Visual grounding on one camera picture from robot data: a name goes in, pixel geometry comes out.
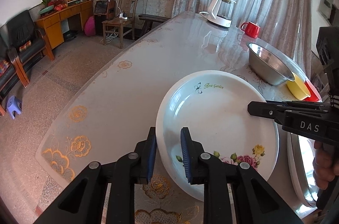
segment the red bowl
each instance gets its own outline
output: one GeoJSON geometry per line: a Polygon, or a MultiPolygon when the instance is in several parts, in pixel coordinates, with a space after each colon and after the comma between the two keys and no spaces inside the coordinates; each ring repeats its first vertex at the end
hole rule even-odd
{"type": "Polygon", "coordinates": [[[306,102],[322,102],[321,96],[314,85],[306,79],[305,85],[311,93],[311,97],[306,97],[304,101],[306,102]]]}

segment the yellow bowl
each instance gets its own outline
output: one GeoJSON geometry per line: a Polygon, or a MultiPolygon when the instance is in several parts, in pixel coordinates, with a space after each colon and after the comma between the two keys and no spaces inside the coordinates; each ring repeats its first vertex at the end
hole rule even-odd
{"type": "Polygon", "coordinates": [[[311,97],[311,93],[305,85],[305,82],[294,74],[295,81],[287,81],[287,86],[289,91],[296,97],[298,100],[302,101],[306,97],[311,97]]]}

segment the terrazzo floor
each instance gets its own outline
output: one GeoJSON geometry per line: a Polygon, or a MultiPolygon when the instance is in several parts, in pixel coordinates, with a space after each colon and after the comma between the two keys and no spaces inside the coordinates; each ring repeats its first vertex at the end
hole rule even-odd
{"type": "MultiPolygon", "coordinates": [[[[18,82],[2,101],[15,95],[22,114],[0,117],[0,196],[19,224],[31,224],[62,188],[42,169],[35,152],[46,131],[77,91],[118,55],[118,39],[103,46],[100,36],[79,35],[53,50],[55,61],[41,59],[29,72],[30,84],[18,82]]],[[[124,47],[133,41],[124,40],[124,47]]]]}

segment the pink rose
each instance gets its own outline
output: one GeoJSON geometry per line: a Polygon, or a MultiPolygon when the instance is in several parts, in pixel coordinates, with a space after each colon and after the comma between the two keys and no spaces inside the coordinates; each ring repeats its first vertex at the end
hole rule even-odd
{"type": "Polygon", "coordinates": [[[238,156],[237,159],[241,162],[249,163],[253,168],[257,167],[257,161],[249,155],[238,156]]]}
{"type": "Polygon", "coordinates": [[[220,156],[219,159],[224,163],[228,163],[228,164],[231,164],[231,165],[236,164],[236,163],[233,162],[233,160],[231,158],[228,158],[226,156],[220,156]]]}

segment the purple stool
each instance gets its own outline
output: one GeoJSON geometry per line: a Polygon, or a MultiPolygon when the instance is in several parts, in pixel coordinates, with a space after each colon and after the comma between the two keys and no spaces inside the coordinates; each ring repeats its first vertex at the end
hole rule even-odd
{"type": "Polygon", "coordinates": [[[7,112],[11,115],[13,120],[15,119],[13,112],[15,111],[17,114],[21,114],[21,107],[22,102],[17,97],[14,95],[10,97],[7,102],[7,112]]]}

